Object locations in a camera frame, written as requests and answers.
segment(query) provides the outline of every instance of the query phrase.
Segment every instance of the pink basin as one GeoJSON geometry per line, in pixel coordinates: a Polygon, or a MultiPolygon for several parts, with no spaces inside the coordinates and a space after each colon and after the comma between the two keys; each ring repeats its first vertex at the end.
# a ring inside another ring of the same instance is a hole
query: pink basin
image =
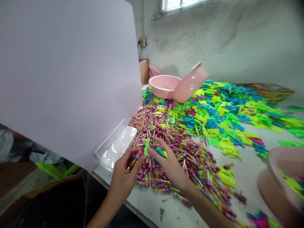
{"type": "Polygon", "coordinates": [[[163,99],[169,99],[177,85],[182,81],[181,78],[172,75],[157,75],[149,79],[152,93],[163,99]]]}

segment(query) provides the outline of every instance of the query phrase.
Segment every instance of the green plastic chair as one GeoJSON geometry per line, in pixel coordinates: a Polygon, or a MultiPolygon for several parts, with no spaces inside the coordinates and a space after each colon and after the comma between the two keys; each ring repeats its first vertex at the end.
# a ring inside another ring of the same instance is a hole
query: green plastic chair
{"type": "Polygon", "coordinates": [[[54,164],[35,163],[35,165],[38,168],[42,169],[44,172],[50,174],[55,179],[62,179],[64,177],[70,176],[79,168],[78,165],[73,164],[67,171],[63,172],[55,167],[54,164]]]}

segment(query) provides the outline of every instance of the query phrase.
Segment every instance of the window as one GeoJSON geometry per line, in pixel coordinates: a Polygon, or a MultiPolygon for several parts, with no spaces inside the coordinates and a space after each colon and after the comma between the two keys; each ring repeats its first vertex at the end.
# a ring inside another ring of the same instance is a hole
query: window
{"type": "Polygon", "coordinates": [[[168,12],[205,1],[208,0],[162,0],[162,11],[168,12]]]}

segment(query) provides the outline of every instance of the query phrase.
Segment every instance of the pile of plastic parts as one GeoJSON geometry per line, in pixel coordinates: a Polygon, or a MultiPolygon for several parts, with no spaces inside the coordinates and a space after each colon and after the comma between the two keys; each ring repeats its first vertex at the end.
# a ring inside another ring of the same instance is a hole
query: pile of plastic parts
{"type": "Polygon", "coordinates": [[[298,138],[304,138],[304,122],[285,114],[273,104],[267,104],[257,91],[230,83],[207,80],[184,104],[160,99],[143,90],[145,104],[158,106],[177,121],[176,129],[183,128],[192,136],[204,136],[230,158],[242,159],[235,146],[253,146],[257,156],[266,160],[268,150],[263,140],[245,130],[240,122],[256,128],[281,132],[282,128],[298,138]]]}
{"type": "Polygon", "coordinates": [[[287,184],[304,202],[304,180],[301,177],[297,176],[289,177],[282,170],[280,170],[280,172],[283,178],[286,180],[287,184]]]}
{"type": "Polygon", "coordinates": [[[247,217],[257,228],[279,228],[279,225],[261,210],[258,210],[255,215],[247,213],[247,217]]]}
{"type": "Polygon", "coordinates": [[[169,109],[164,105],[150,103],[143,106],[132,122],[138,133],[131,147],[140,148],[127,172],[130,172],[136,160],[145,156],[135,185],[139,188],[151,187],[155,192],[173,193],[173,196],[183,204],[191,207],[189,200],[173,185],[170,178],[162,169],[157,160],[149,158],[148,147],[154,148],[159,155],[167,157],[167,153],[160,147],[155,147],[156,141],[150,139],[155,136],[163,139],[175,153],[187,177],[197,186],[201,193],[208,198],[230,221],[242,227],[248,227],[237,219],[231,209],[231,197],[235,197],[246,204],[247,199],[233,190],[236,181],[230,170],[232,164],[222,168],[217,166],[213,154],[208,149],[208,141],[197,143],[192,135],[174,123],[174,118],[169,114],[169,109]]]}

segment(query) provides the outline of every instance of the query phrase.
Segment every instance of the wall socket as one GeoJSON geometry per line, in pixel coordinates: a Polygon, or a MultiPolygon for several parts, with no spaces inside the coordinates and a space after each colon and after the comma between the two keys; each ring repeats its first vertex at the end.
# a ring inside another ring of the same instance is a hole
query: wall socket
{"type": "Polygon", "coordinates": [[[146,47],[147,46],[147,37],[144,36],[144,37],[139,38],[139,44],[142,48],[146,47]]]}

